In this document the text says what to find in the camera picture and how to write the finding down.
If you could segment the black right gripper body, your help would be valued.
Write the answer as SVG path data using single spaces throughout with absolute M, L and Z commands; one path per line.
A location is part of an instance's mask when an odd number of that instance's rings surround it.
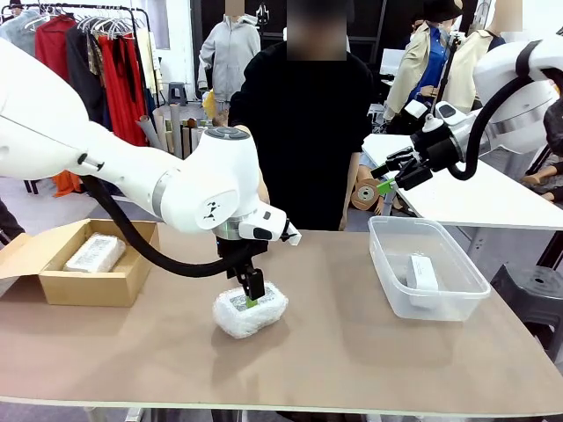
M 411 135 L 419 164 L 431 171 L 441 171 L 464 161 L 462 150 L 450 130 L 419 130 Z

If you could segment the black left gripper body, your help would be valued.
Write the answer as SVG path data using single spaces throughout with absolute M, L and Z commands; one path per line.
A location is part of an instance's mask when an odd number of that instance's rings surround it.
M 217 237 L 216 248 L 219 258 L 233 262 L 232 266 L 244 263 L 246 269 L 253 266 L 253 257 L 267 252 L 268 242 L 248 239 L 227 240 Z

